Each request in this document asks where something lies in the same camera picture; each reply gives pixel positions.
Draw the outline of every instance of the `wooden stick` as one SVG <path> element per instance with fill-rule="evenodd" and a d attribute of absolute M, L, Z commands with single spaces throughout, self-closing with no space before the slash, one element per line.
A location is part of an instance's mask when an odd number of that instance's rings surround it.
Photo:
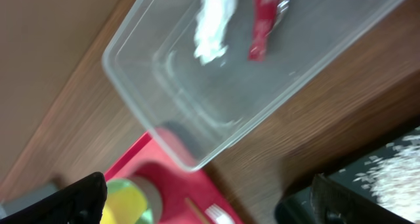
<path fill-rule="evenodd" d="M 190 207 L 191 210 L 197 215 L 198 219 L 203 224 L 211 224 L 211 222 L 204 215 L 204 213 L 197 207 L 197 205 L 190 198 L 185 198 L 185 202 L 188 205 L 188 207 Z"/>

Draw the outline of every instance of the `wooden table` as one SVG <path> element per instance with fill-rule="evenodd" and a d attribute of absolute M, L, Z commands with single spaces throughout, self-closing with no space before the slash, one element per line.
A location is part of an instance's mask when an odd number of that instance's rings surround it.
<path fill-rule="evenodd" d="M 16 198 L 51 179 L 105 171 L 144 129 L 100 57 L 135 0 L 120 0 L 0 186 Z M 420 0 L 407 0 L 205 170 L 246 223 L 273 223 L 285 190 L 420 114 Z"/>

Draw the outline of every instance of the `wall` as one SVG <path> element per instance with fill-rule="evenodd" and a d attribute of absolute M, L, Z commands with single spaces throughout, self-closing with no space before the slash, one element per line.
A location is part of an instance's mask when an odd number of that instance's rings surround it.
<path fill-rule="evenodd" d="M 0 0 L 0 182 L 117 1 Z"/>

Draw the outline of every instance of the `transparent storage box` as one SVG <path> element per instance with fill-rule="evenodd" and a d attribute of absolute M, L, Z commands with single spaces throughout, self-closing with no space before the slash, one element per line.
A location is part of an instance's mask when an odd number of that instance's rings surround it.
<path fill-rule="evenodd" d="M 291 0 L 264 62 L 247 61 L 253 0 L 239 0 L 226 54 L 205 66 L 193 56 L 200 1 L 137 0 L 102 58 L 128 107 L 186 170 L 239 141 L 403 0 Z"/>

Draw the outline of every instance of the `yellow object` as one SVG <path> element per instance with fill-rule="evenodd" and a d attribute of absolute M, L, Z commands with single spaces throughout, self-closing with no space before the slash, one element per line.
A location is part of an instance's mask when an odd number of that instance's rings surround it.
<path fill-rule="evenodd" d="M 100 224 L 134 224 L 146 211 L 148 203 L 141 190 L 129 180 L 107 182 L 108 195 Z"/>

